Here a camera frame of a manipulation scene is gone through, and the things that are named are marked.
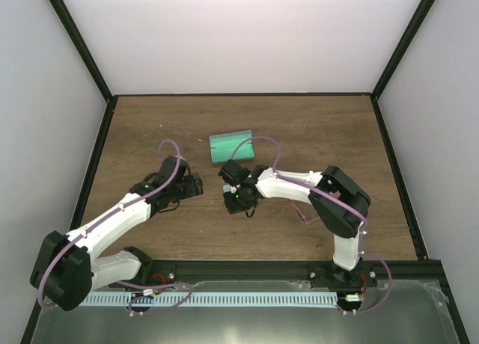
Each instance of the robotic arm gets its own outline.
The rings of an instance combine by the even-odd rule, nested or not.
[[[334,235],[333,263],[347,272],[353,271],[358,265],[361,220],[309,188],[280,178],[288,177],[331,195],[339,194],[341,202],[365,217],[370,205],[369,196],[339,168],[330,166],[324,172],[275,173],[267,166],[257,166],[250,172],[248,168],[230,160],[222,167],[219,176],[227,183],[223,187],[223,198],[230,214],[245,212],[251,217],[259,201],[264,198],[280,197],[309,203]]]
[[[90,291],[119,280],[137,278],[145,283],[150,276],[152,259],[138,248],[128,247],[109,257],[98,256],[128,230],[156,213],[175,210],[181,200],[203,194],[201,178],[197,173],[191,174],[188,163],[181,159],[172,181],[160,192],[144,197],[168,180],[176,161],[177,158],[172,156],[166,158],[158,172],[149,174],[135,184],[120,202],[83,227],[71,230],[64,236],[56,231],[51,232],[43,240],[30,277],[31,285],[39,288],[53,259],[79,235],[83,238],[55,265],[43,291],[63,310],[72,310],[82,303]],[[176,206],[167,209],[170,203]],[[88,229],[98,221],[103,222],[90,232]]]

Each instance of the gray floor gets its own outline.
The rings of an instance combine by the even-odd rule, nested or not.
[[[368,290],[370,296],[382,290]],[[343,317],[302,308],[180,308],[130,318],[122,307],[78,307],[42,313],[38,343],[458,343],[435,283],[395,281],[378,310]]]

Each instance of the ventilation grille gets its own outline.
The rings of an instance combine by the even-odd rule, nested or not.
[[[163,292],[155,298],[142,298],[133,307],[169,307],[186,297],[185,292]],[[128,292],[92,292],[81,303],[84,307],[123,307],[132,299]],[[336,293],[193,293],[182,307],[314,307],[336,308]]]

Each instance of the wooden table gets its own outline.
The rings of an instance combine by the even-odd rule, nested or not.
[[[138,225],[104,254],[133,245],[156,259],[331,259],[332,234],[320,220],[303,224],[287,200],[261,201],[253,218],[228,214],[208,138],[244,129],[279,141],[281,170],[343,169],[372,199],[365,250],[385,259],[416,259],[367,96],[121,97],[83,223],[159,169],[156,151],[163,138],[180,145],[192,171],[203,179],[204,194]],[[254,151],[256,158],[243,162],[250,169],[271,165],[276,156],[275,146],[266,141],[255,142]],[[174,150],[165,148],[164,154]],[[314,216],[312,207],[302,208]]]

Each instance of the mint green container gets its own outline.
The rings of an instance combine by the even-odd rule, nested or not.
[[[213,163],[226,162],[230,159],[237,146],[251,137],[253,137],[253,132],[250,130],[210,136],[211,160]],[[236,155],[234,155],[234,159],[253,158],[254,151],[252,142],[243,144]]]

